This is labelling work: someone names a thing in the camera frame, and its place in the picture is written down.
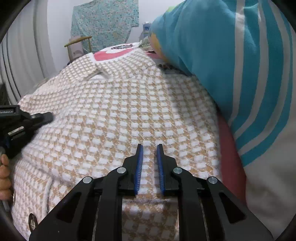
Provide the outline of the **person's left hand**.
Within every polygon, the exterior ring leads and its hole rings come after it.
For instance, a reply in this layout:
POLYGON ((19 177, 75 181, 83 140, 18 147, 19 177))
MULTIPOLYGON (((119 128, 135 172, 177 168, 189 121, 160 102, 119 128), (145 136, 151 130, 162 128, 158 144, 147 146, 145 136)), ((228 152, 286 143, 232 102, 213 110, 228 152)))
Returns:
POLYGON ((0 199, 1 201, 8 201, 12 197, 11 181, 10 181, 9 159, 6 154, 1 154, 0 166, 0 199))

